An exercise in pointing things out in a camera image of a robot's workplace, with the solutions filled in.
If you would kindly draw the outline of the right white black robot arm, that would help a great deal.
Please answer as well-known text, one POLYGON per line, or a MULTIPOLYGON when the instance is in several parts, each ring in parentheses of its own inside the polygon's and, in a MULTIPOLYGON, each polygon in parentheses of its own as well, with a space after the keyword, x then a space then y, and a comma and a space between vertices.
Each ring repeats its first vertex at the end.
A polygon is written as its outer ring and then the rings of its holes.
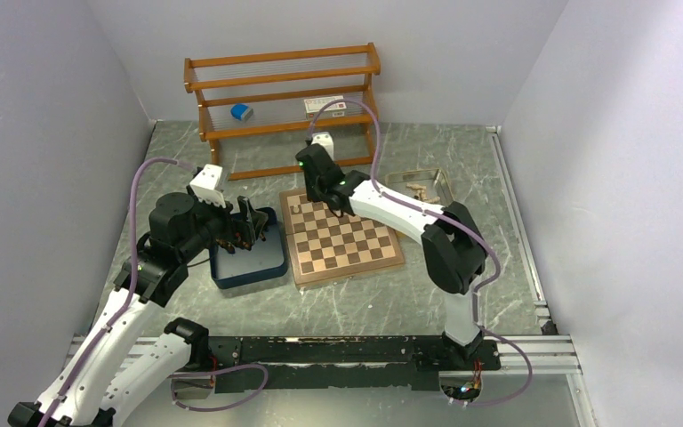
POLYGON ((443 207, 388 189, 360 171, 345 173, 327 151, 310 144, 295 156, 308 198, 334 213, 380 222, 419 243, 427 274, 444 292, 446 361, 465 368, 478 356, 484 333, 472 301, 488 251, 469 210, 458 202, 443 207))

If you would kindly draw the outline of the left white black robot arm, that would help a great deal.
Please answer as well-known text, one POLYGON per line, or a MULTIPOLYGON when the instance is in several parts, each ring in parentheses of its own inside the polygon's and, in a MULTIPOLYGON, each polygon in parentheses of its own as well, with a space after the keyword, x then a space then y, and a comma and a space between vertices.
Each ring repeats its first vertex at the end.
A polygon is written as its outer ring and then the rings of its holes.
POLYGON ((149 231, 133 241, 101 315, 75 356, 33 402, 18 403, 11 426, 118 426, 161 382, 179 370, 210 375, 216 358, 206 327, 185 318, 166 325, 152 350, 123 373, 117 370, 151 317, 189 276, 188 265, 215 247, 249 250, 269 215, 246 197, 229 202, 192 191, 160 197, 149 231))

